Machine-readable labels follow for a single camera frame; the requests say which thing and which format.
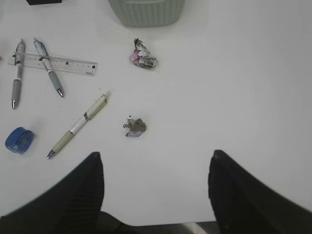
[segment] blue pencil sharpener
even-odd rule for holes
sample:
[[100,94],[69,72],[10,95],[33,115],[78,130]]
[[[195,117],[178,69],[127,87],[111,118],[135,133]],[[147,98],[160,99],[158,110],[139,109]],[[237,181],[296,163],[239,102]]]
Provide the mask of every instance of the blue pencil sharpener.
[[23,127],[15,129],[5,141],[5,147],[13,153],[23,154],[33,141],[34,134]]

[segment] retractable pen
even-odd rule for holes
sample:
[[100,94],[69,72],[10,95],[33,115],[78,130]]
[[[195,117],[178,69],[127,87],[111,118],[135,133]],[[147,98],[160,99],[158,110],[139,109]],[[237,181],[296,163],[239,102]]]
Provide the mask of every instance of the retractable pen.
[[56,143],[47,156],[47,159],[51,159],[58,152],[60,152],[64,146],[74,137],[74,135],[92,119],[106,104],[110,92],[103,94],[84,114],[83,116],[71,127],[70,130]]
[[25,43],[23,39],[21,39],[20,43],[16,48],[15,53],[15,65],[17,65],[18,67],[18,74],[16,79],[14,79],[13,81],[12,98],[11,98],[13,110],[19,105],[20,102],[21,78],[23,76],[23,61],[24,61],[23,53],[25,53]]
[[[37,49],[37,52],[39,55],[49,56],[47,50],[45,49],[44,44],[41,41],[38,41],[36,38],[34,38],[34,45],[35,45],[35,48]],[[50,80],[52,81],[52,83],[54,85],[55,90],[63,98],[64,97],[63,87],[60,84],[59,78],[58,78],[57,74],[55,73],[49,59],[43,58],[42,62],[44,64],[46,71],[48,72],[48,75],[49,75]]]

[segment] blue pen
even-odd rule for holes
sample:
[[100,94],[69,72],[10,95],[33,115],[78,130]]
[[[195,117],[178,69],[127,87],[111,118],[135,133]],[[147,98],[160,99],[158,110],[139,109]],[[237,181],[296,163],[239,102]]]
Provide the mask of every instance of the blue pen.
[[[48,52],[45,49],[44,44],[41,41],[38,41],[36,38],[34,38],[34,45],[35,45],[39,55],[49,56]],[[46,71],[48,72],[48,75],[49,75],[50,80],[52,81],[52,83],[54,85],[55,90],[63,98],[64,97],[63,87],[60,84],[59,78],[58,78],[57,74],[55,73],[55,71],[52,67],[52,64],[50,63],[49,59],[47,59],[47,58],[43,58],[42,62],[44,64]]]

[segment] trash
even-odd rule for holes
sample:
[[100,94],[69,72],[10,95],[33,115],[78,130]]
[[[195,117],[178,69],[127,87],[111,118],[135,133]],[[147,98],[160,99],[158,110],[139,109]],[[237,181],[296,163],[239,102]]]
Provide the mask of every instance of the trash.
[[130,129],[130,132],[126,133],[126,137],[139,137],[146,131],[146,124],[141,118],[138,118],[137,120],[128,118],[127,123],[123,125],[123,128]]
[[134,40],[135,50],[130,55],[130,61],[138,66],[146,69],[155,67],[158,63],[157,59],[151,55],[151,52],[143,45],[143,42],[136,38]]

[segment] gray pen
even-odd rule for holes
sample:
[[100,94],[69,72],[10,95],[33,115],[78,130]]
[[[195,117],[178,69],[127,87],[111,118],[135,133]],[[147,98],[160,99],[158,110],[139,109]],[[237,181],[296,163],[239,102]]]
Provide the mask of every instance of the gray pen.
[[[45,49],[44,44],[41,41],[38,41],[36,38],[34,38],[34,45],[35,45],[35,48],[37,49],[37,52],[39,55],[49,56],[48,52]],[[59,78],[58,78],[57,74],[55,73],[49,59],[43,58],[42,62],[44,64],[46,71],[48,72],[48,75],[49,75],[50,80],[52,81],[52,83],[54,85],[55,90],[63,98],[64,97],[63,87],[60,84]]]
[[21,39],[20,43],[16,48],[15,53],[15,65],[17,65],[18,67],[18,74],[16,79],[14,79],[13,81],[12,99],[11,99],[13,110],[19,105],[20,102],[20,88],[21,88],[21,78],[23,75],[23,60],[24,60],[23,53],[25,53],[25,43],[23,39]]

